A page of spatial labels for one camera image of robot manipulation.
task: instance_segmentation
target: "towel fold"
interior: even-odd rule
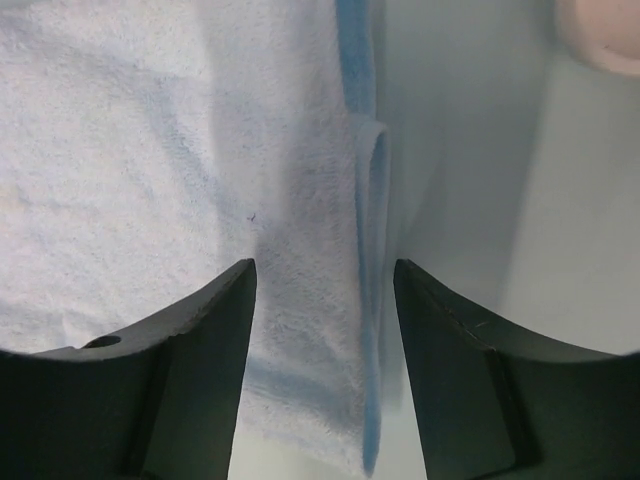
[[[355,0],[0,13],[2,346],[79,346],[254,257],[241,428],[370,474],[388,160],[368,14]]]

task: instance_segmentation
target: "folded towel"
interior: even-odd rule
[[[240,426],[371,473],[388,165],[368,29],[345,0],[0,13],[2,346],[82,345],[254,257]]]

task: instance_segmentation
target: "fabric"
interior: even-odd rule
[[[371,473],[388,190],[374,92],[362,0],[0,12],[1,346],[81,346],[254,257],[240,427]]]

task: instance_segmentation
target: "cloth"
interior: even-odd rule
[[[368,30],[345,0],[0,13],[1,346],[81,346],[254,257],[240,427],[370,474],[388,161]]]

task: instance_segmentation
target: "white surface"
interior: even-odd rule
[[[629,351],[640,348],[640,82],[590,70],[555,47],[552,7],[388,2],[378,53],[393,140],[391,228],[400,256],[509,319]],[[399,408],[383,417],[374,480],[420,480],[391,327],[386,384],[398,392],[401,378],[404,389],[387,401]],[[230,473],[346,480],[242,436]]]

